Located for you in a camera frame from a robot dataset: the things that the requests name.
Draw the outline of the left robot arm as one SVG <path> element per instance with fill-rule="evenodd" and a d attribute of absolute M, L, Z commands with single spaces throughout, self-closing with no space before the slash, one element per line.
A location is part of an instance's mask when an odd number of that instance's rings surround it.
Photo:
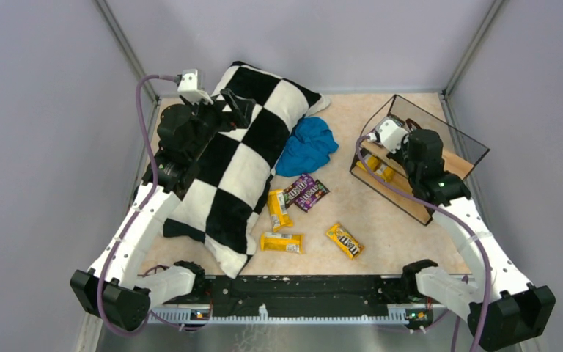
<path fill-rule="evenodd" d="M 161 112 L 158 151 L 117 234 L 89 269 L 75 271 L 70 279 L 84 311 L 122 336 L 137 333 L 152 309 L 190 294 L 204 279 L 203 268 L 192 262 L 176 262 L 148 276 L 140 276 L 139 268 L 199 173 L 205 148 L 219 132 L 247 128 L 256 105 L 230 89 L 214 98 L 181 99 Z"/>

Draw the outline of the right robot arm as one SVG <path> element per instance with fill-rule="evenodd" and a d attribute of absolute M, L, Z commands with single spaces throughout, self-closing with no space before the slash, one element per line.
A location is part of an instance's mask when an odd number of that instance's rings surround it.
<path fill-rule="evenodd" d="M 412 192 L 401 196 L 433 212 L 476 283 L 458 281 L 432 260 L 421 260 L 403 268 L 409 291 L 435 299 L 464 320 L 474 348 L 497 351 L 542 335 L 555 295 L 548 286 L 533 284 L 500 247 L 468 187 L 445 169 L 440 135 L 422 128 L 407 131 L 387 121 L 378 136 L 405 170 Z"/>

